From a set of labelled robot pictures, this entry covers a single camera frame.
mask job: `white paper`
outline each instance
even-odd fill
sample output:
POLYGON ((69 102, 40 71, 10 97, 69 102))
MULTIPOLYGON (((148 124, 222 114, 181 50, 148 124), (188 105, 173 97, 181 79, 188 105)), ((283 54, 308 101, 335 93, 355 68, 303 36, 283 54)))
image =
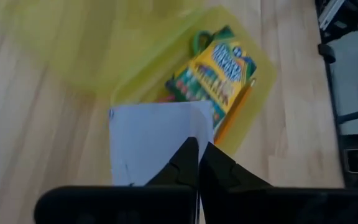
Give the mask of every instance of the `white paper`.
POLYGON ((113 108, 110 119, 113 184, 145 185, 188 137, 197 138, 200 161, 208 142, 213 142, 211 110, 209 101, 113 108))

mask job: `wooden floor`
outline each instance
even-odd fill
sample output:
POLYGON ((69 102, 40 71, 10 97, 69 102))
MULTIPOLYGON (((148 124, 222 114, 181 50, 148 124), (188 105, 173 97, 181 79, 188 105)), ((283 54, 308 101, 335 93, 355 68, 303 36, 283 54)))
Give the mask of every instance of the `wooden floor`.
MULTIPOLYGON (((218 0, 277 68, 234 158, 277 186, 342 187, 313 0, 218 0)), ((31 223, 61 185, 109 185, 108 100, 68 88, 0 27, 0 223, 31 223)))

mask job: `yellow plastic container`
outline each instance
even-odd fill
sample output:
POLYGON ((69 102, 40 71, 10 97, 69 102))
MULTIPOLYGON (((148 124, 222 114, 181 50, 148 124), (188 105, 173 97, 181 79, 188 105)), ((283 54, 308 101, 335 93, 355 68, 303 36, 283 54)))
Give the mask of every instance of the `yellow plastic container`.
POLYGON ((254 59, 257 81, 219 147, 231 155, 244 139, 275 80, 275 70, 237 19, 195 0, 0 0, 3 23, 49 69, 111 104, 155 102, 165 82, 192 56, 199 30, 230 25, 254 59))

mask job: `black object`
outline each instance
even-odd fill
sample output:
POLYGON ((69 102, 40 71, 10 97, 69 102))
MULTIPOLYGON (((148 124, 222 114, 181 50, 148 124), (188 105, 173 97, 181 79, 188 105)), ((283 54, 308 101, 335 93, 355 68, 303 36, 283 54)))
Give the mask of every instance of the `black object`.
POLYGON ((272 187, 213 144, 198 165, 195 138, 144 187, 55 189, 34 217, 38 224, 197 223, 198 194, 207 224, 358 223, 358 190, 272 187))
POLYGON ((327 63, 334 63, 336 62, 334 50, 326 45, 326 44, 319 44, 318 45, 318 53, 324 57, 324 60, 327 63))
POLYGON ((145 187, 62 187, 43 195, 37 224, 194 223, 198 143, 188 138, 145 187))

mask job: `crayola box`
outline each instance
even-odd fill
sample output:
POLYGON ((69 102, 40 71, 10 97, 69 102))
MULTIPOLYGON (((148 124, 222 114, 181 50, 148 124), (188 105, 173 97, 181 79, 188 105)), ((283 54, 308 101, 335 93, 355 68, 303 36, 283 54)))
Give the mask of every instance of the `crayola box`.
POLYGON ((239 95, 249 86, 256 65, 234 36, 214 38, 170 82, 180 101, 211 100, 217 130, 239 95))

